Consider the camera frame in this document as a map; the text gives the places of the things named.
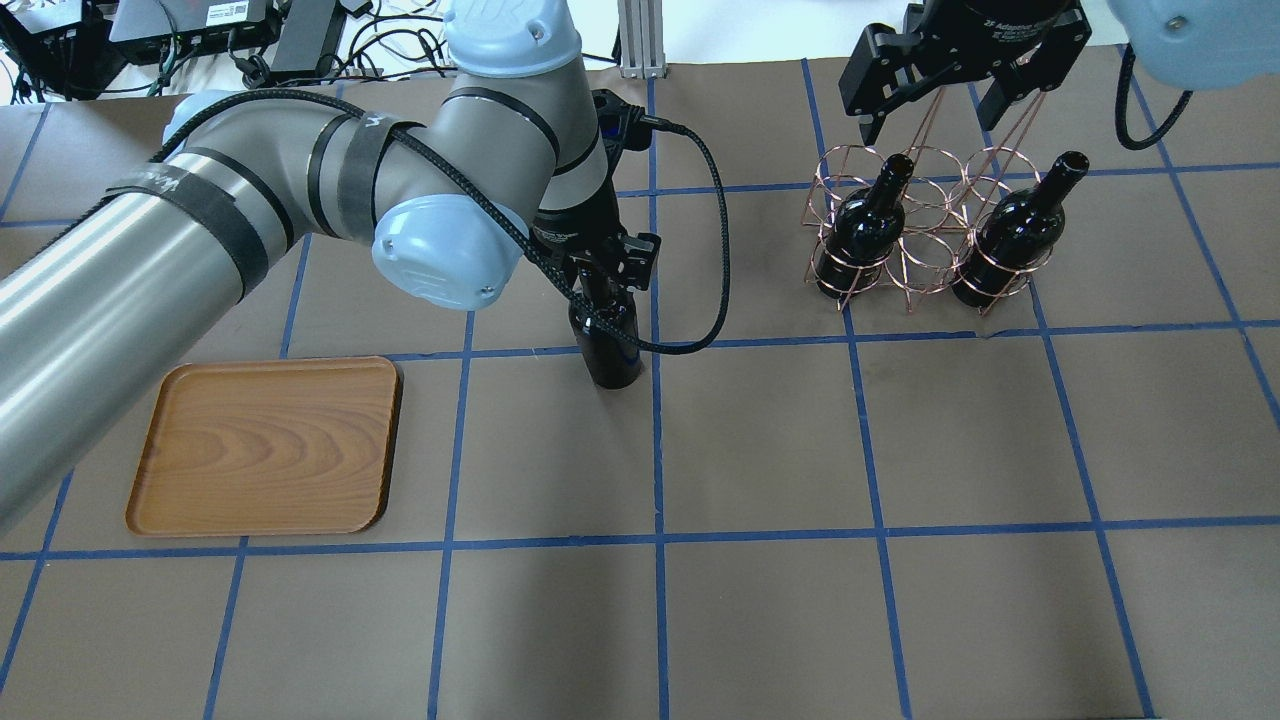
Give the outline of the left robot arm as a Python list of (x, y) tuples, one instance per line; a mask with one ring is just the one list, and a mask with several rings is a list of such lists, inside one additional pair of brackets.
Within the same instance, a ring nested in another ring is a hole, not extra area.
[(564, 1), (452, 1), (457, 68), (428, 124), (296, 88), (221, 97), (3, 281), (3, 529), (306, 234), (361, 243), (403, 292), (493, 305), (521, 258), (580, 313), (649, 286), (620, 224)]

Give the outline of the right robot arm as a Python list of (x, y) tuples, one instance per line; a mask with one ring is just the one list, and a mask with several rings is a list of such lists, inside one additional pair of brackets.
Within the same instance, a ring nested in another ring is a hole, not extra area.
[[(1157, 143), (1193, 94), (1230, 88), (1277, 72), (1275, 1), (1111, 1), (1126, 45), (1117, 76), (1117, 141), (1137, 151)], [(923, 1), (905, 10), (902, 27), (868, 24), (838, 79), (844, 111), (860, 122), (865, 146), (886, 118), (937, 88), (989, 81), (975, 117), (993, 129), (1009, 108), (1056, 90), (1093, 33), (1080, 1)], [(1144, 138), (1126, 117), (1137, 65), (1178, 88), (1165, 120)]]

